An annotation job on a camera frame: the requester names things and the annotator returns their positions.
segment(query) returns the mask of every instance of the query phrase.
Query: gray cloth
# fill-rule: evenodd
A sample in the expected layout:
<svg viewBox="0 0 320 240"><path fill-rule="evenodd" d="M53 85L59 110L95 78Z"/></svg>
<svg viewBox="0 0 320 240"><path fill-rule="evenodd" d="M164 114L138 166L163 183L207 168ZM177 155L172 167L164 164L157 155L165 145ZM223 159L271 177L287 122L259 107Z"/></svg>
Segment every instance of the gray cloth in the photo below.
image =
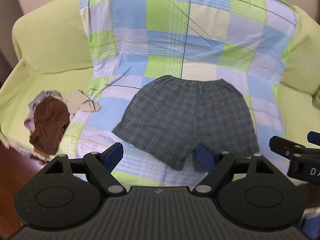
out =
<svg viewBox="0 0 320 240"><path fill-rule="evenodd" d="M29 104L29 110L31 112L34 112L36 109L36 106L39 105L43 100L45 100L47 97L59 97L60 93L57 90L49 90L49 91L41 91L39 95L36 96L35 99L33 99Z"/></svg>
<svg viewBox="0 0 320 240"><path fill-rule="evenodd" d="M223 79L158 78L133 97L112 132L176 170L199 143L241 158L259 151L249 108Z"/></svg>

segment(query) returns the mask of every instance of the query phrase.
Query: silver screw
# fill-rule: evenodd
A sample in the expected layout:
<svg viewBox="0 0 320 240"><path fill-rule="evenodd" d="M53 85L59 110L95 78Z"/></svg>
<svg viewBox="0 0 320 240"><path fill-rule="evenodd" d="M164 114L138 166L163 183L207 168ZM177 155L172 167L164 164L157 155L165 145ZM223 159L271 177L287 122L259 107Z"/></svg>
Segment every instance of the silver screw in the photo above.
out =
<svg viewBox="0 0 320 240"><path fill-rule="evenodd" d="M119 185L112 185L112 186L109 186L108 187L108 191L110 193L114 193L114 194L117 194L117 193L120 193L122 192L124 189L123 187L119 186Z"/></svg>
<svg viewBox="0 0 320 240"><path fill-rule="evenodd" d="M197 192L199 193L208 193L210 192L212 189L210 186L208 185L198 185L196 186L196 189L195 189Z"/></svg>

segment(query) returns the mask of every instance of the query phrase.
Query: plaid blanket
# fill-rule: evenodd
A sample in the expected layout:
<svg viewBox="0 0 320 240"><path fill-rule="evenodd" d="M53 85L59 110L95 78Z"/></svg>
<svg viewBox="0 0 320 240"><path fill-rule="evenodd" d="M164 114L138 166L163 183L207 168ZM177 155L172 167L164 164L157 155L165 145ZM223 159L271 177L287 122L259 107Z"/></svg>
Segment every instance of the plaid blanket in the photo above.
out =
<svg viewBox="0 0 320 240"><path fill-rule="evenodd" d="M111 131L135 93L160 76L223 78L244 95L260 152L286 173L287 162L269 150L268 142L284 131L277 86L297 25L288 5L278 0L80 0L80 13L94 65L88 94L102 108L76 114L58 153L82 157L122 142L124 158L113 175L125 187L194 186L205 174L194 170L191 156L182 171L175 171Z"/></svg>

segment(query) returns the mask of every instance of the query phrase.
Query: black circular disc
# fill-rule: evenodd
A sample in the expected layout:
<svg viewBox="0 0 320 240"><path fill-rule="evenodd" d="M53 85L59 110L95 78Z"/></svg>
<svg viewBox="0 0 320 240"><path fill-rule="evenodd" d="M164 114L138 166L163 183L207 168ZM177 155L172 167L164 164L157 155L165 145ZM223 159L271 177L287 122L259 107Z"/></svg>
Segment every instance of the black circular disc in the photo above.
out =
<svg viewBox="0 0 320 240"><path fill-rule="evenodd" d="M223 212L246 228L274 230L297 222L304 210L300 190L289 180L240 179L218 193Z"/></svg>
<svg viewBox="0 0 320 240"><path fill-rule="evenodd" d="M24 225L59 229L90 218L100 206L97 188L73 175L34 177L16 195L14 208Z"/></svg>

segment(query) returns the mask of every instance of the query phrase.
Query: green sofa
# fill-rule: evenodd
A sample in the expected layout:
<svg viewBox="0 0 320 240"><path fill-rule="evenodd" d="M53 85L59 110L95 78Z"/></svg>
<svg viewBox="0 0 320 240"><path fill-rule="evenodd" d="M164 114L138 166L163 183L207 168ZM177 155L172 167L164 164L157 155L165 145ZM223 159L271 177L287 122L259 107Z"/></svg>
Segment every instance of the green sofa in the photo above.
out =
<svg viewBox="0 0 320 240"><path fill-rule="evenodd" d="M285 137L306 146L310 130L320 132L320 111L312 96L320 84L320 27L300 8L288 65L278 87ZM22 154L33 153L23 122L28 103L41 90L86 91L92 60L79 0L55 0L20 18L12 30L19 63L0 90L0 139Z"/></svg>

